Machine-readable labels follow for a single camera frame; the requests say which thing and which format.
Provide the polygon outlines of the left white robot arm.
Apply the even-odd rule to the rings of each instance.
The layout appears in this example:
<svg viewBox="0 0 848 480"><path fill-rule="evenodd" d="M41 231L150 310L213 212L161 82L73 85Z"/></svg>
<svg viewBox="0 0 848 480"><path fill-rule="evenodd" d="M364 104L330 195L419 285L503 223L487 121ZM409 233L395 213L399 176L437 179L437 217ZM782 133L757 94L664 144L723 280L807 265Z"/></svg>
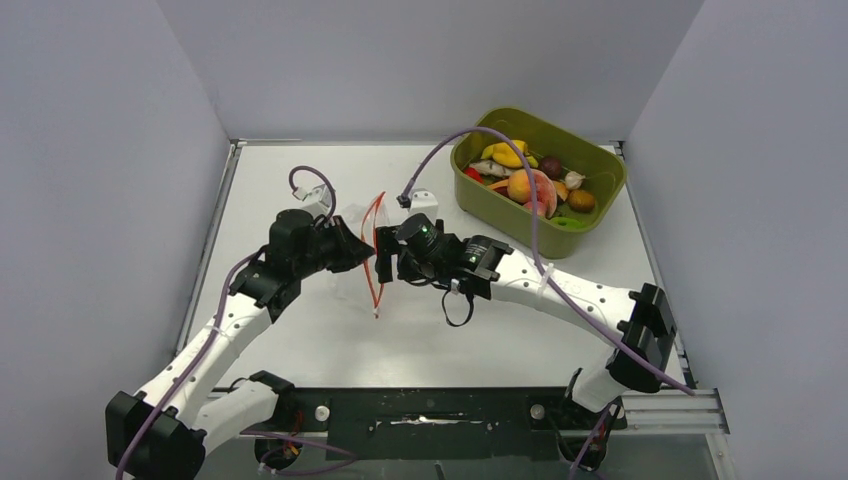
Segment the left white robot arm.
<svg viewBox="0 0 848 480"><path fill-rule="evenodd" d="M216 400L209 396L244 350L300 295L315 273L344 273L375 253L339 216L280 212L266 245L225 277L212 318L179 354L135 393L106 407L107 455L116 478L193 479L206 456L246 428L271 418L290 385L262 372Z"/></svg>

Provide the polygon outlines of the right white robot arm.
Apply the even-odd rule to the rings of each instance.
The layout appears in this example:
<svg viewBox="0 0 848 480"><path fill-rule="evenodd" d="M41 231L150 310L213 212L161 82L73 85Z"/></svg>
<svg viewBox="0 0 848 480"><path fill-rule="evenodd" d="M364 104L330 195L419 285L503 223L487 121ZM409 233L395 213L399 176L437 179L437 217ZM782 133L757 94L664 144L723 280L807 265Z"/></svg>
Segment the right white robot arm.
<svg viewBox="0 0 848 480"><path fill-rule="evenodd" d="M568 274L484 235L459 239L441 222L414 214L376 231L376 272L393 280L463 296L513 303L595 334L611 347L595 367L572 377L562 400L564 417L585 427L626 391L654 394L673 385L666 367L677 336L665 291L651 283L638 290L611 287Z"/></svg>

